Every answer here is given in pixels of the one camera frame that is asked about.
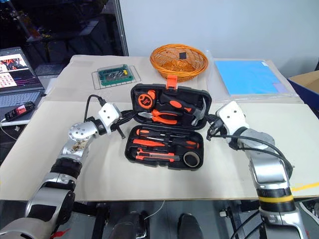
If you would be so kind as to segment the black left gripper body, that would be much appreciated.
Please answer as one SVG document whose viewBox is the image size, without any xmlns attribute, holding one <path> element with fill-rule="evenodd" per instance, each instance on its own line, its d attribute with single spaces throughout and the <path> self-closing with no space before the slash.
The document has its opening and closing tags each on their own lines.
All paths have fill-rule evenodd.
<svg viewBox="0 0 319 239">
<path fill-rule="evenodd" d="M 111 132 L 117 131 L 120 134 L 121 139 L 124 139 L 126 137 L 120 128 L 120 125 L 126 123 L 126 118 L 127 117 L 124 114 L 122 114 L 121 117 L 117 120 L 117 122 L 113 123 L 110 127 Z"/>
</svg>

